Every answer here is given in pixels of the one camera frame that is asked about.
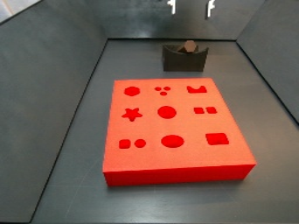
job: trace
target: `brown shape block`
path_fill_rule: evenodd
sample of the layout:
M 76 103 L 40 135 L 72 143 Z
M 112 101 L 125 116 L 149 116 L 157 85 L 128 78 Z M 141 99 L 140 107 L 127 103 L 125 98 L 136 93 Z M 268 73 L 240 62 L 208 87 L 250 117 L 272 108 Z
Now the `brown shape block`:
M 196 44 L 192 40 L 187 40 L 184 44 L 178 48 L 178 53 L 195 53 Z

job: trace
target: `gray wall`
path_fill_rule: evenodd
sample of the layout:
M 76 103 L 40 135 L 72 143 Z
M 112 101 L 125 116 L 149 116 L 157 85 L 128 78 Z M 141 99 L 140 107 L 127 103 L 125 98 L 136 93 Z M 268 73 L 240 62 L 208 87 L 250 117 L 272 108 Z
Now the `gray wall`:
M 27 222 L 107 43 L 85 1 L 41 1 L 0 26 L 0 222 Z
M 167 0 L 88 1 L 111 38 L 235 40 L 266 0 L 216 0 L 204 19 L 208 0 L 176 0 L 176 14 Z
M 299 1 L 267 0 L 238 43 L 299 122 Z

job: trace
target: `red box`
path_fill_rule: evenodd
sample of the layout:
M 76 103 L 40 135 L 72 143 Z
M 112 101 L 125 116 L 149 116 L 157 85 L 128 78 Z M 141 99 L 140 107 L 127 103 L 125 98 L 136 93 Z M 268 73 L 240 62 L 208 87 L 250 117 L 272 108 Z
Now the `red box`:
M 243 179 L 255 165 L 212 79 L 116 80 L 108 186 Z

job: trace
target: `shape sorter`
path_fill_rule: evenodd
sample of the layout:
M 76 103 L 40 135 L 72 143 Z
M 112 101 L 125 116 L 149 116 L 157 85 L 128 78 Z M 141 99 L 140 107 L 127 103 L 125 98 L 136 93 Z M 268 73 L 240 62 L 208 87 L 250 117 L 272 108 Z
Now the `shape sorter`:
M 108 186 L 243 179 L 255 165 L 212 79 L 116 80 Z

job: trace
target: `white light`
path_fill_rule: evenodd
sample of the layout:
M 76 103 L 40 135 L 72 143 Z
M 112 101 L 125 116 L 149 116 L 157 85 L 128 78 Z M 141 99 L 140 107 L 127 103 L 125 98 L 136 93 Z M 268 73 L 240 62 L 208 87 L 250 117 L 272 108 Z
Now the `white light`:
M 208 2 L 208 11 L 207 11 L 208 15 L 207 15 L 207 17 L 211 16 L 211 10 L 215 9 L 214 2 L 215 2 L 215 0 L 210 0 L 210 2 Z
M 175 0 L 169 0 L 167 4 L 172 6 L 172 14 L 175 14 Z

